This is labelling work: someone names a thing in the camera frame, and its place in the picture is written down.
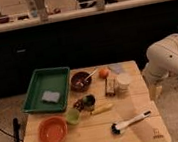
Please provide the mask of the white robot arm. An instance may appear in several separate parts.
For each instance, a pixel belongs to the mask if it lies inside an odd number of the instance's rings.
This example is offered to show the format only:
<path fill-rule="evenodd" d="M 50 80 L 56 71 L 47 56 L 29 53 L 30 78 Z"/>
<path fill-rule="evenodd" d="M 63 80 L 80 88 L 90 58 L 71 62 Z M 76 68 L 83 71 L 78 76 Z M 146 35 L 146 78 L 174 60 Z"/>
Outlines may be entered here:
<path fill-rule="evenodd" d="M 147 60 L 142 70 L 143 79 L 149 89 L 149 97 L 155 101 L 160 81 L 170 72 L 178 75 L 178 33 L 170 34 L 146 50 Z"/>

